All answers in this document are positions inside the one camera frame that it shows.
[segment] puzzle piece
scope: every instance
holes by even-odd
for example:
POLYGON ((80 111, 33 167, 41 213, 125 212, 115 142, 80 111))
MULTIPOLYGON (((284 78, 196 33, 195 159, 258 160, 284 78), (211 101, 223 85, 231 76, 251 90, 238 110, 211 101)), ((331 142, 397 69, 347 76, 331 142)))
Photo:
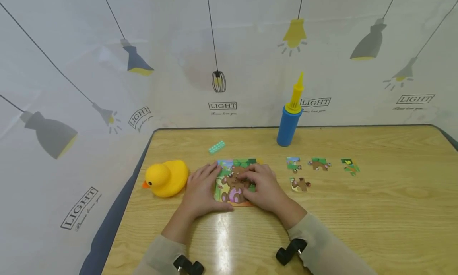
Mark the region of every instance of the puzzle piece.
POLYGON ((299 178, 299 181, 296 181, 296 178, 289 178, 291 182, 291 189, 295 192, 307 192, 307 187, 311 187, 309 182, 306 182, 304 178, 299 178))
POLYGON ((331 163, 326 161, 326 158, 312 158, 311 161, 308 161, 308 164, 312 166, 314 170, 319 170, 321 167, 321 169, 325 171, 332 166, 331 163))
POLYGON ((342 162, 342 164, 345 164, 345 167, 343 167, 343 169, 347 172, 350 172, 350 175, 356 176, 356 173, 359 172, 358 165, 352 159, 340 159, 340 161, 342 162))
POLYGON ((297 170, 302 170, 302 165, 299 165, 301 159, 299 157, 286 157, 286 167, 288 170, 293 170, 293 173, 297 173, 297 170))
POLYGON ((250 180, 239 180, 237 175, 256 162, 256 159, 218 160, 223 169, 216 179, 215 200, 229 202, 232 206, 252 206, 242 190, 255 191, 256 186, 250 180))

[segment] left hand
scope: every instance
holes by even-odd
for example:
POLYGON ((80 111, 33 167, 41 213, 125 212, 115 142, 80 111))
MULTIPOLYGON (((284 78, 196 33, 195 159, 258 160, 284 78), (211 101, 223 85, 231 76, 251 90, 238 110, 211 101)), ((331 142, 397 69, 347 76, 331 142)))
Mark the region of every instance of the left hand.
POLYGON ((213 164, 206 164, 189 176, 181 208, 185 209, 193 218, 201 217, 212 211, 234 210, 230 203, 214 199, 216 177, 221 170, 221 166, 215 161, 213 164))

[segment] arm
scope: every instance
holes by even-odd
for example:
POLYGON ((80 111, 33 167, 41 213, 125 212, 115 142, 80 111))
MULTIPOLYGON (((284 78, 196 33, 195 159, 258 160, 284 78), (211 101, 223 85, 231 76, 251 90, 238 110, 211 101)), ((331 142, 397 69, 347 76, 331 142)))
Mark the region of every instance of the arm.
POLYGON ((229 203, 216 202, 213 198, 220 170, 217 163, 207 164, 189 176, 181 205, 151 243, 134 275, 179 274, 173 263, 180 255, 186 255, 188 231, 195 218, 211 211, 234 210, 229 203))
POLYGON ((292 199, 285 199, 275 214, 287 228, 289 239, 304 239, 300 257, 314 275, 374 275, 376 272, 332 234, 316 217, 292 199))
POLYGON ((286 195, 268 165, 253 164, 239 178, 255 182, 256 191, 244 190, 243 195, 260 208, 277 215, 288 230, 290 240, 301 238, 307 242, 301 259, 314 275, 376 274, 317 218, 286 195))

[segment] hand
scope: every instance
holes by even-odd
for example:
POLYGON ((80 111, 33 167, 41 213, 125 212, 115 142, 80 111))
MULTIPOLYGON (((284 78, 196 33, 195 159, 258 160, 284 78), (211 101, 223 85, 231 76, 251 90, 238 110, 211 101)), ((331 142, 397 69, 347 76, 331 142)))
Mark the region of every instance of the hand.
POLYGON ((278 184, 277 176, 268 165, 252 164, 237 178, 250 179, 256 184, 255 192, 244 188, 243 196, 266 211, 274 212, 278 202, 288 198, 278 184))
POLYGON ((286 229, 295 226, 307 214, 298 203, 290 199, 277 182, 277 176, 268 165, 252 164, 238 179, 250 179, 256 184, 255 192, 247 188, 243 196, 266 211, 273 212, 286 229))
POLYGON ((233 211, 230 203, 214 199, 216 177, 221 172, 221 166, 215 161, 206 164, 192 173, 186 185, 186 192, 180 208, 186 210, 194 218, 201 217, 211 211, 233 211))

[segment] blue pump cylinder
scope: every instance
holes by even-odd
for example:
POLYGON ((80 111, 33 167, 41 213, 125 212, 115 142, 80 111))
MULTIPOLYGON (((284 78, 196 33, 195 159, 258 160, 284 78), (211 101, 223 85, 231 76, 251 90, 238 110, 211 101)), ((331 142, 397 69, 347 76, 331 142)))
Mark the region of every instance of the blue pump cylinder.
POLYGON ((292 114, 286 111, 285 106, 283 106, 283 115, 281 116, 280 127, 278 128, 278 145, 287 147, 291 144, 301 115, 302 110, 297 114, 292 114))

